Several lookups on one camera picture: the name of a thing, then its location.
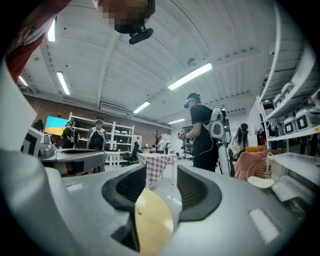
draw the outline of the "air conditioner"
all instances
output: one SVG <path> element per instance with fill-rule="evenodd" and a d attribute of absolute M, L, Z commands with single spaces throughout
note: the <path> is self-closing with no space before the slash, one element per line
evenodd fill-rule
<path fill-rule="evenodd" d="M 128 114 L 128 110 L 125 106 L 106 100 L 100 101 L 100 110 L 116 116 L 126 116 Z"/>

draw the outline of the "vr headset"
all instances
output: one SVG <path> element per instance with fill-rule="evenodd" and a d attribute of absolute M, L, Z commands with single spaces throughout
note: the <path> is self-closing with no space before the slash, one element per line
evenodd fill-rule
<path fill-rule="evenodd" d="M 189 108 L 189 102 L 192 101 L 192 100 L 200 101 L 201 100 L 200 94 L 190 93 L 188 95 L 188 97 L 186 98 L 186 103 L 183 105 L 183 107 L 185 109 L 188 109 Z"/>
<path fill-rule="evenodd" d="M 133 19 L 132 24 L 115 24 L 114 30 L 121 34 L 129 34 L 129 44 L 135 45 L 143 40 L 152 36 L 154 30 L 146 28 L 145 23 L 156 11 L 155 0 L 148 0 L 148 6 L 145 8 L 144 13 L 139 13 L 138 19 Z"/>

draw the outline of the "checkered tablecloth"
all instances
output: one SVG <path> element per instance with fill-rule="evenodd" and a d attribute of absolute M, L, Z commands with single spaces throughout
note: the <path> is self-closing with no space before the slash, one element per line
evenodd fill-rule
<path fill-rule="evenodd" d="M 138 153 L 140 164 L 146 165 L 146 175 L 148 184 L 156 182 L 165 170 L 166 165 L 172 165 L 178 160 L 175 154 Z"/>

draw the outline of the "black pants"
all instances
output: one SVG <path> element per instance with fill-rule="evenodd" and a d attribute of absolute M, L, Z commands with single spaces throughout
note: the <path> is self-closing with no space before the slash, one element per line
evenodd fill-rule
<path fill-rule="evenodd" d="M 211 172 L 216 171 L 216 165 L 219 159 L 218 151 L 211 150 L 196 156 L 193 159 L 193 167 L 205 169 Z"/>

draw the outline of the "ceiling light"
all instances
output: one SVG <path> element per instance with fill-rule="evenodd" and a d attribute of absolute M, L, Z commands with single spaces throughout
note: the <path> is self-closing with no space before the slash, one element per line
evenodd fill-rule
<path fill-rule="evenodd" d="M 56 19 L 53 20 L 51 27 L 48 32 L 48 40 L 50 42 L 56 41 Z"/>
<path fill-rule="evenodd" d="M 138 107 L 135 111 L 133 111 L 134 114 L 140 112 L 141 110 L 143 110 L 146 106 L 149 106 L 150 102 L 146 101 L 145 103 L 143 103 L 140 107 Z"/>
<path fill-rule="evenodd" d="M 171 124 L 175 124 L 175 123 L 179 123 L 179 122 L 183 122 L 183 121 L 184 121 L 184 119 L 179 119 L 176 121 L 168 122 L 168 124 L 171 125 Z"/>
<path fill-rule="evenodd" d="M 60 84 L 62 85 L 62 88 L 63 88 L 65 94 L 66 95 L 70 95 L 70 92 L 68 90 L 67 84 L 66 84 L 65 79 L 64 79 L 64 74 L 62 72 L 60 72 L 60 71 L 57 72 L 56 74 L 57 74 L 57 76 L 59 78 Z"/>
<path fill-rule="evenodd" d="M 202 75 L 203 73 L 212 70 L 213 67 L 211 65 L 211 63 L 206 64 L 200 68 L 198 68 L 197 70 L 191 72 L 190 74 L 187 74 L 185 77 L 181 78 L 180 80 L 176 81 L 175 83 L 171 84 L 168 88 L 173 91 L 174 89 L 178 88 L 179 86 L 182 86 L 183 84 L 185 84 L 186 82 Z"/>
<path fill-rule="evenodd" d="M 19 79 L 21 80 L 21 82 L 25 85 L 25 86 L 29 86 L 26 81 L 22 78 L 22 76 L 19 76 Z"/>

